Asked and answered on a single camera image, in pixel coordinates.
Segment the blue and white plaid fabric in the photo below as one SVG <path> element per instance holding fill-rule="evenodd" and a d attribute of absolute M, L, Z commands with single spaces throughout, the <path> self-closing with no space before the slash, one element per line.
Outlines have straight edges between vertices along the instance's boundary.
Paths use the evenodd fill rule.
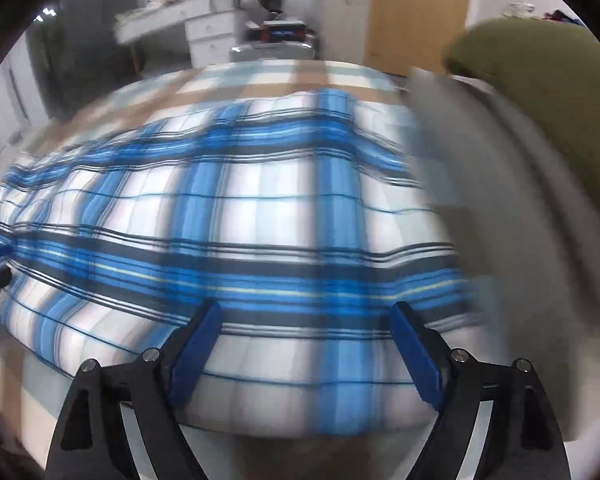
<path fill-rule="evenodd" d="M 182 421 L 270 436 L 421 421 L 388 308 L 408 300 L 467 348 L 477 329 L 454 247 L 384 125 L 320 89 L 21 157 L 0 184 L 14 249 L 2 323 L 74 374 L 159 347 L 212 297 L 222 335 Z"/>

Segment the door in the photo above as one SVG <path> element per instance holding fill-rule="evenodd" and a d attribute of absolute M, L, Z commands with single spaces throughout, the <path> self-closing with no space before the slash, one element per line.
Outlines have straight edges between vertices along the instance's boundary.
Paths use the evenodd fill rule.
<path fill-rule="evenodd" d="M 464 30 L 469 0 L 371 0 L 366 64 L 407 75 L 442 72 L 442 50 Z"/>

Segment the silver bolt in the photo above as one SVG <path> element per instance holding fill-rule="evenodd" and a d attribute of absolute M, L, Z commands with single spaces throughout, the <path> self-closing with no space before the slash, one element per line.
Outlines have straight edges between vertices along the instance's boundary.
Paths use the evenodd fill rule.
<path fill-rule="evenodd" d="M 96 364 L 98 364 L 96 359 L 87 359 L 80 365 L 80 370 L 82 370 L 83 372 L 91 372 L 91 370 L 93 370 L 96 367 Z"/>
<path fill-rule="evenodd" d="M 529 361 L 527 361 L 526 359 L 518 359 L 516 361 L 516 368 L 518 370 L 522 370 L 523 372 L 530 372 L 531 371 L 531 363 Z"/>
<path fill-rule="evenodd" d="M 457 363 L 465 363 L 469 360 L 469 353 L 461 348 L 454 348 L 451 351 L 451 358 Z"/>
<path fill-rule="evenodd" d="M 142 352 L 142 359 L 144 359 L 144 361 L 147 363 L 155 361 L 158 356 L 160 356 L 160 351 L 157 348 L 147 348 L 144 352 Z"/>

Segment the green cushion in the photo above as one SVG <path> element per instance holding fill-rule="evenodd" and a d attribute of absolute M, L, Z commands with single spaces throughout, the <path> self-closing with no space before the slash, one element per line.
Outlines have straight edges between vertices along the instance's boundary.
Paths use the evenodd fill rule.
<path fill-rule="evenodd" d="M 540 126 L 600 209 L 600 44 L 585 27 L 499 18 L 457 38 L 447 69 L 490 83 Z"/>

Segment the blue gripper pad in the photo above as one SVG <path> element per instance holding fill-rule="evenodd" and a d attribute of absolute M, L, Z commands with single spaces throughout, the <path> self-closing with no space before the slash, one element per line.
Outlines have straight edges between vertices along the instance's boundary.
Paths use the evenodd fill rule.
<path fill-rule="evenodd" d="M 420 398 L 440 411 L 450 372 L 449 346 L 438 332 L 422 324 L 418 314 L 405 301 L 391 307 L 389 324 Z"/>
<path fill-rule="evenodd" d="M 201 308 L 205 310 L 202 318 L 171 365 L 169 402 L 172 406 L 189 400 L 205 367 L 206 360 L 220 335 L 222 328 L 220 305 L 215 301 L 208 301 L 203 303 Z"/>

